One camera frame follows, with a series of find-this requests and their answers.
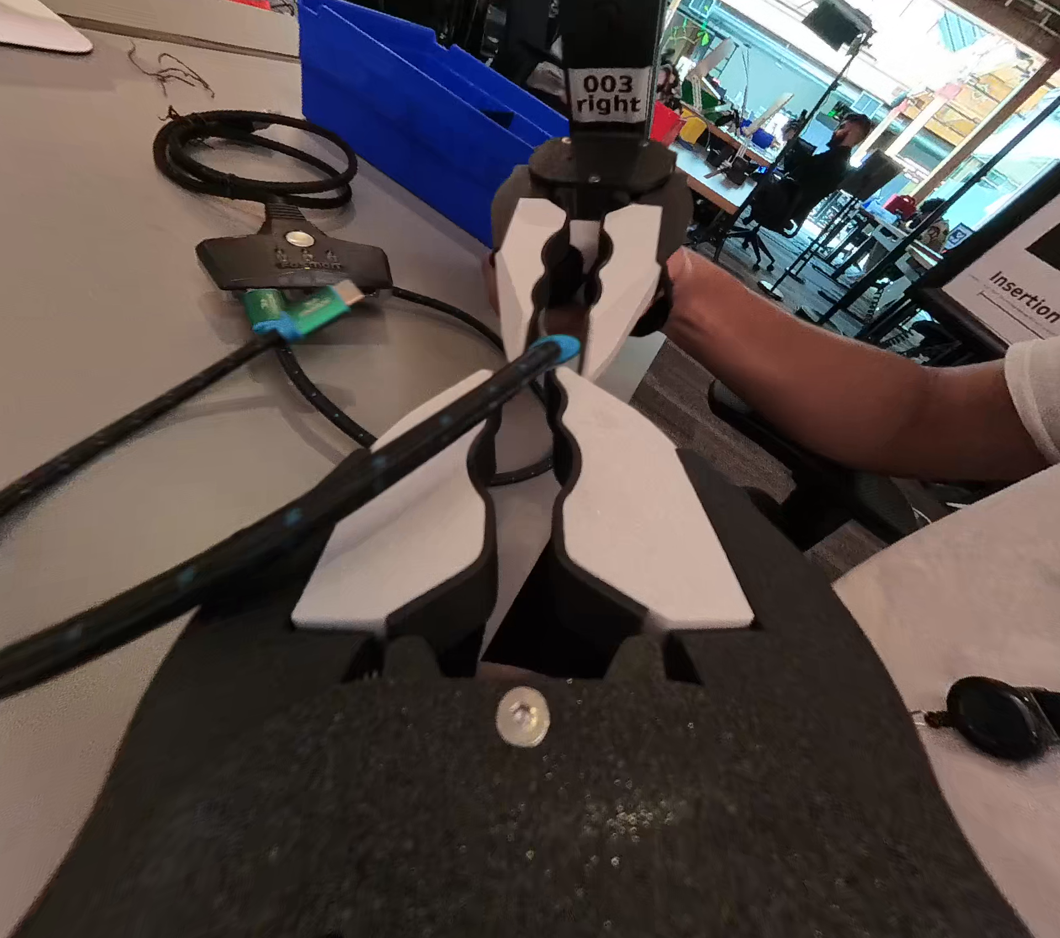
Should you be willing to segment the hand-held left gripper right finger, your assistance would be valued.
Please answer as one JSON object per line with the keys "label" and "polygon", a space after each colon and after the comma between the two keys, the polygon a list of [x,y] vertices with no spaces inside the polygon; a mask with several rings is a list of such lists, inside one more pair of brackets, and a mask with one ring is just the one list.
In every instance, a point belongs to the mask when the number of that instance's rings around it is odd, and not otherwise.
{"label": "hand-held left gripper right finger", "polygon": [[550,601],[560,671],[599,676],[636,636],[667,640],[754,625],[690,455],[566,367],[550,376],[550,428],[559,484]]}

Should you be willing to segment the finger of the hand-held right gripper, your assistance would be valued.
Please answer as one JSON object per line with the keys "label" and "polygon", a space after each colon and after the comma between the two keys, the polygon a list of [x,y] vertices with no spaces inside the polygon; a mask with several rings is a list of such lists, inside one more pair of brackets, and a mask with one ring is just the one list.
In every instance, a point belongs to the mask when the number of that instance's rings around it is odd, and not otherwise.
{"label": "finger of the hand-held right gripper", "polygon": [[538,337],[540,321],[569,249],[564,211],[543,198],[516,203],[494,255],[500,335],[507,357],[522,356]]}
{"label": "finger of the hand-held right gripper", "polygon": [[607,370],[655,298],[662,212],[656,203],[628,203],[600,222],[571,223],[584,270],[579,372],[588,380]]}

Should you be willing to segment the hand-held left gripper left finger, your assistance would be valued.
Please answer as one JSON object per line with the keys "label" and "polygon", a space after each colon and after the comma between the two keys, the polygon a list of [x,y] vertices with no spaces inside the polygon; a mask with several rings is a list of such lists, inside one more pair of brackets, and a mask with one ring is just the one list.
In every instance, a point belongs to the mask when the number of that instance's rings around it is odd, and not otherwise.
{"label": "hand-held left gripper left finger", "polygon": [[338,523],[292,610],[301,632],[416,636],[473,674],[497,601],[497,415]]}

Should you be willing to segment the blue plastic bin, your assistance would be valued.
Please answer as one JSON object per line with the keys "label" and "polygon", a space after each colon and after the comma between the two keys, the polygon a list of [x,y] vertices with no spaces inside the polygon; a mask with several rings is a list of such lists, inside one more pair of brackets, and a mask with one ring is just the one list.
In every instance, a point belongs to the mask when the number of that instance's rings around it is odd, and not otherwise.
{"label": "blue plastic bin", "polygon": [[568,123],[432,30],[297,0],[303,116],[484,246],[497,189]]}

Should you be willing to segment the person's right forearm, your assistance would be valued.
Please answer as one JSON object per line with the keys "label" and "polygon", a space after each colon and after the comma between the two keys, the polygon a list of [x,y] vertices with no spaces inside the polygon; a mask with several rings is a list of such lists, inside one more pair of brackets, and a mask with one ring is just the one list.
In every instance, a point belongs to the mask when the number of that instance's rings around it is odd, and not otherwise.
{"label": "person's right forearm", "polygon": [[921,481],[1013,482],[1046,468],[1003,362],[912,362],[797,319],[686,248],[667,271],[667,337],[807,452]]}

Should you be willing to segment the wooden desk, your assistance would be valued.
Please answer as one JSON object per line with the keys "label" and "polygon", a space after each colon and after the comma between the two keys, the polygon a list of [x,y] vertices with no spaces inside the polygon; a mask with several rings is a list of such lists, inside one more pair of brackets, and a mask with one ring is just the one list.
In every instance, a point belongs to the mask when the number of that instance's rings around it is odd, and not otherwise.
{"label": "wooden desk", "polygon": [[748,201],[755,184],[750,181],[750,177],[746,177],[739,184],[728,179],[726,175],[728,162],[714,164],[713,158],[722,152],[740,151],[748,161],[752,171],[766,169],[779,158],[777,146],[762,151],[752,144],[749,140],[743,139],[742,136],[725,128],[719,128],[713,124],[707,124],[697,134],[696,119],[689,120],[682,125],[682,128],[687,128],[688,135],[696,136],[696,140],[688,142],[682,134],[677,135],[670,147],[675,153],[677,169],[687,185],[696,193],[697,197],[713,203],[727,215],[734,215],[741,211]]}

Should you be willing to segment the black light on tripod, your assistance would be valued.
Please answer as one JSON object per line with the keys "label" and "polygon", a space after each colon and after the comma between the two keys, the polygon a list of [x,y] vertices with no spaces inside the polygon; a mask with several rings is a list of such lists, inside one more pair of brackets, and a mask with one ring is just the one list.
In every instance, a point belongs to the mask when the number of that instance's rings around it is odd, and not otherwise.
{"label": "black light on tripod", "polygon": [[[834,98],[840,90],[840,84],[847,71],[855,61],[864,45],[870,40],[873,26],[869,17],[853,7],[846,0],[815,0],[813,8],[803,17],[803,25],[815,37],[820,39],[836,52],[844,52],[846,61],[833,79],[826,87],[822,98],[810,111],[803,112],[794,123],[794,135],[787,140],[780,165],[783,170],[783,177],[794,178],[802,185],[803,165],[815,153],[826,151],[830,136],[835,128],[840,127],[841,121],[850,113],[861,113],[847,111],[836,119],[834,126],[828,136],[824,147],[818,149],[808,149],[803,144],[803,132],[807,127],[816,121],[817,116],[823,112],[829,104],[829,100]],[[799,224],[798,232],[802,229],[803,222],[811,212],[805,212],[801,200],[796,210],[796,222]]]}

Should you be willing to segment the person's white shirt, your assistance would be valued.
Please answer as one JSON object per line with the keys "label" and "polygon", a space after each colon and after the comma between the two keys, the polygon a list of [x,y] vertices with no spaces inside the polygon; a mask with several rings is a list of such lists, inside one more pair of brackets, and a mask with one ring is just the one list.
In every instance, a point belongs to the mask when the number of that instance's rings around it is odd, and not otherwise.
{"label": "person's white shirt", "polygon": [[[1058,690],[1058,338],[1012,347],[1010,397],[1047,468],[909,535],[835,590],[909,710],[966,676]],[[1058,749],[1019,765],[920,731],[964,835],[1035,936],[1059,935]]]}

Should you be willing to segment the black badge reel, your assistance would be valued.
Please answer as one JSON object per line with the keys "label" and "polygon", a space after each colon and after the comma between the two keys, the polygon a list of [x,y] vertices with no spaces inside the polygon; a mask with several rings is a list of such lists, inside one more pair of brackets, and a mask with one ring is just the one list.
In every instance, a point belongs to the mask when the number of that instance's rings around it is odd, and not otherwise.
{"label": "black badge reel", "polygon": [[965,677],[948,689],[947,726],[980,753],[1029,762],[1059,742],[1059,692]]}

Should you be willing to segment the thin dark thread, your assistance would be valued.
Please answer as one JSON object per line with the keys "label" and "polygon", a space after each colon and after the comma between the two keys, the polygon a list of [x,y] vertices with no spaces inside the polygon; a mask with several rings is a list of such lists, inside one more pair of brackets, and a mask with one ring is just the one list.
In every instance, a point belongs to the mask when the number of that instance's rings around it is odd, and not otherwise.
{"label": "thin dark thread", "polygon": [[132,64],[132,67],[141,74],[151,77],[151,79],[158,83],[165,96],[167,96],[167,84],[184,83],[189,87],[198,87],[204,89],[205,93],[209,98],[216,98],[216,93],[212,87],[200,74],[189,67],[186,61],[182,61],[171,53],[159,53],[156,59],[156,68],[151,68],[145,63],[139,60],[136,45],[130,45],[126,54],[128,61]]}

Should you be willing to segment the white tablet stand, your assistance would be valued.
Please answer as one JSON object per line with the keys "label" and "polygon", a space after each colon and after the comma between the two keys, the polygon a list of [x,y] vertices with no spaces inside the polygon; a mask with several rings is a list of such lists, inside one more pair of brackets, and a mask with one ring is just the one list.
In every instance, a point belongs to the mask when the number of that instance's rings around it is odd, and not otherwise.
{"label": "white tablet stand", "polygon": [[1,0],[1,46],[86,56],[93,43],[39,0]]}

